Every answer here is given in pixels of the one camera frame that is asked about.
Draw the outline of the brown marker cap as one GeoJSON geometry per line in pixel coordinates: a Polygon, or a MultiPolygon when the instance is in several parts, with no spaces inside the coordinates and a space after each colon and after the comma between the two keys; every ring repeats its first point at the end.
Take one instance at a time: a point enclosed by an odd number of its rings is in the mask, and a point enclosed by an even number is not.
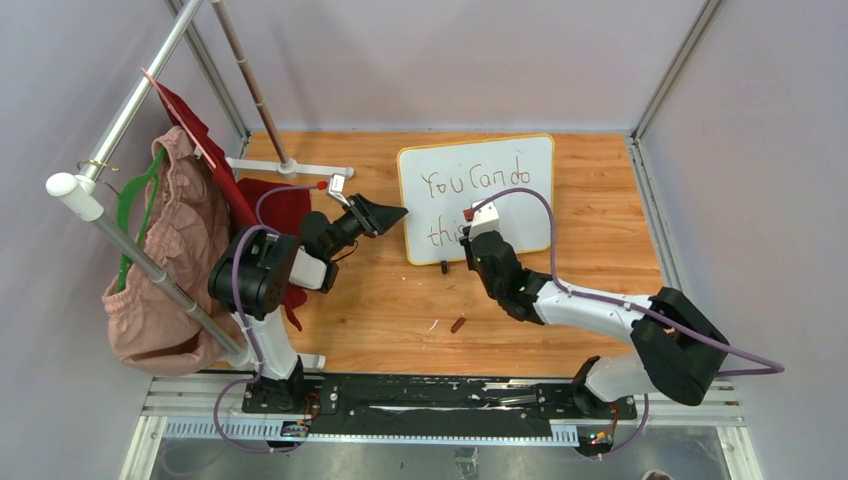
{"type": "Polygon", "coordinates": [[[466,322],[466,318],[465,318],[465,317],[460,317],[460,318],[458,318],[458,319],[457,319],[457,320],[456,320],[456,321],[455,321],[455,322],[451,325],[451,327],[450,327],[450,332],[451,332],[452,334],[455,334],[455,333],[456,333],[456,332],[457,332],[457,331],[458,331],[458,330],[459,330],[459,329],[460,329],[460,328],[464,325],[464,323],[465,323],[465,322],[466,322]]]}

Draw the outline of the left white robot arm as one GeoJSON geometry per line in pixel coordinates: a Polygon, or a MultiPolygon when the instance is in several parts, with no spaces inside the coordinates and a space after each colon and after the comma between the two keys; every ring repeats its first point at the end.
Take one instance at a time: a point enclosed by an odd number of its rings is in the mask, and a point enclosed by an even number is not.
{"type": "Polygon", "coordinates": [[[210,273],[208,293],[238,322],[254,367],[242,406],[246,413],[298,413],[314,397],[305,373],[322,368],[324,358],[301,355],[291,345],[283,325],[289,288],[328,292],[339,270],[337,254],[361,237],[387,233],[408,214],[361,194],[341,204],[336,220],[307,213],[296,235],[260,225],[243,228],[210,273]]]}

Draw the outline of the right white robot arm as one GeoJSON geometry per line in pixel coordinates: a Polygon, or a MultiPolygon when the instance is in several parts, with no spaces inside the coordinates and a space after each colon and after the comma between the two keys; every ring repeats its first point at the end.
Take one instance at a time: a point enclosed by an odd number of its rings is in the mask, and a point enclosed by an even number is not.
{"type": "Polygon", "coordinates": [[[685,406],[700,405],[727,354],[726,338],[681,291],[613,295],[580,290],[550,274],[525,268],[496,231],[462,229],[460,243],[470,270],[487,295],[513,319],[569,326],[629,343],[629,354],[587,359],[574,376],[565,402],[584,417],[613,403],[660,393],[685,406]]]}

